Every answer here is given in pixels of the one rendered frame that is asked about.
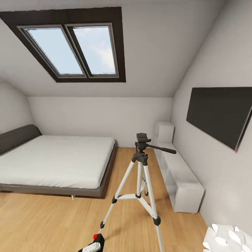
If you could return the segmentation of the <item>digital camera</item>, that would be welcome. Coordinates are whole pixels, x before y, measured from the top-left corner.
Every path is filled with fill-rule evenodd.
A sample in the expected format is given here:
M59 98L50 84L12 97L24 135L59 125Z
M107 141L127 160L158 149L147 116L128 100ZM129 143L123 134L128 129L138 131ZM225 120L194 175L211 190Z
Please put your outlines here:
M93 243L100 243L100 246L101 246L101 249L98 250L97 252L103 252L105 240L104 240L102 234L100 234L100 233L99 233L99 234L95 234L95 235L93 236L93 238L94 238ZM82 250L83 250L83 249L79 250L78 252L82 252Z

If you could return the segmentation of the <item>camera tripod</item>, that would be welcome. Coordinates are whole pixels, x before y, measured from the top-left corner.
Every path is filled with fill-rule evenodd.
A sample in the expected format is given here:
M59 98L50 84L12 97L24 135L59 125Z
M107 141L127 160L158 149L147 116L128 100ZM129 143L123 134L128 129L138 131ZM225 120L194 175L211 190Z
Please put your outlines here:
M161 252L164 252L162 239L161 239L161 233L160 233L160 229L159 229L159 225L161 224L161 218L159 216L157 216L157 212L156 212L154 196L153 196L153 191L152 191L152 185L151 185L151 180L150 180L150 175L149 175L149 170L148 170L148 163L147 163L148 155L147 154L145 155L145 152L143 152L143 150L145 150L146 148L155 148L155 149L160 149L164 152L168 152L168 153L172 153L172 154L176 154L177 151L173 150L173 149L168 149L168 148L164 148L164 147L156 147L154 145L147 144L147 142L150 142L151 139L147 138L146 133L139 133L139 134L137 134L136 137L138 140L138 142L135 142L136 153L133 155L131 163L130 163L130 165L124 175L124 178L118 188L118 191L117 191L116 195L114 196L114 198L112 199L111 207L110 207L104 221L101 222L101 224L100 224L99 233L101 233L102 229L104 228L106 220L107 220L114 204L117 202L117 200L137 199L141 202L141 204L146 208L146 210L153 217L154 224L156 225L158 239L159 239L160 250L161 250ZM138 160L137 193L136 194L129 194L129 195L119 195L136 160ZM141 183L142 173L143 173L143 182ZM149 192L149 196L150 196L151 207L148 204L147 187L148 187L148 192ZM141 196L144 188L145 188L145 195L146 195L147 201L145 201L144 198Z

